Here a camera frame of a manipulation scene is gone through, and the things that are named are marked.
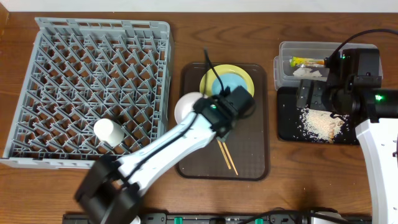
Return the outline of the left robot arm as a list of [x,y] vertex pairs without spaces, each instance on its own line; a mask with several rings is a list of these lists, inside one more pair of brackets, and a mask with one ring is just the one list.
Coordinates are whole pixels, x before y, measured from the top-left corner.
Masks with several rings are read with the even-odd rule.
[[228,95],[200,97],[186,117],[146,147],[117,160],[101,156],[75,193],[93,223],[132,223],[149,187],[184,157],[225,140],[235,123],[255,107],[242,86]]

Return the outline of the white cup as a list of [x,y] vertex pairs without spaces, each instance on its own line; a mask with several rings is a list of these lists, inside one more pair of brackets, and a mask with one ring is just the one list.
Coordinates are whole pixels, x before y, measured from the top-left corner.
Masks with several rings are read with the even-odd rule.
[[122,127],[108,118],[99,119],[93,127],[96,137],[111,147],[116,147],[124,140]]

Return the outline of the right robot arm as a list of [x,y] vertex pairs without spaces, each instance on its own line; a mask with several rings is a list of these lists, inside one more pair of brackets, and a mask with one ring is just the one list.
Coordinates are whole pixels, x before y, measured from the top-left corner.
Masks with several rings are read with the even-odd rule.
[[325,82],[303,79],[297,107],[348,115],[366,163],[373,223],[397,223],[397,90],[383,89],[378,49],[336,50]]

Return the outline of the light blue bowl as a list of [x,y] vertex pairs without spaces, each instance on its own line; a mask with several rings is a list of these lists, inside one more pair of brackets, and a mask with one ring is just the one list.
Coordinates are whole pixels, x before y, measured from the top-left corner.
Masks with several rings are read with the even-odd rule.
[[[225,73],[225,74],[222,74],[220,76],[220,78],[223,83],[224,90],[229,88],[230,91],[233,91],[238,86],[242,86],[245,90],[248,89],[248,86],[247,86],[245,80],[237,74]],[[219,95],[221,92],[221,83],[217,78],[211,86],[211,92],[213,95]]]

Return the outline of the green yellow snack wrapper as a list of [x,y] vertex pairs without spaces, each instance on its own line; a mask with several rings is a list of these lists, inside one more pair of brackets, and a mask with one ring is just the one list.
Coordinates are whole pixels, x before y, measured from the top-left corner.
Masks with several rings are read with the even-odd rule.
[[292,57],[290,60],[291,67],[324,67],[325,61],[323,59],[316,58],[303,58],[303,57]]

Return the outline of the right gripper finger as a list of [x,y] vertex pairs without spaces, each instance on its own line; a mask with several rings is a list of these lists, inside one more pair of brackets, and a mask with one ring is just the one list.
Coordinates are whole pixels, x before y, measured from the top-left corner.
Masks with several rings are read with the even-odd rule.
[[325,106],[322,103],[322,95],[325,91],[325,82],[314,81],[313,91],[311,97],[310,108],[312,110],[324,110]]
[[298,108],[307,108],[310,105],[313,90],[313,81],[303,79],[297,89],[296,106]]

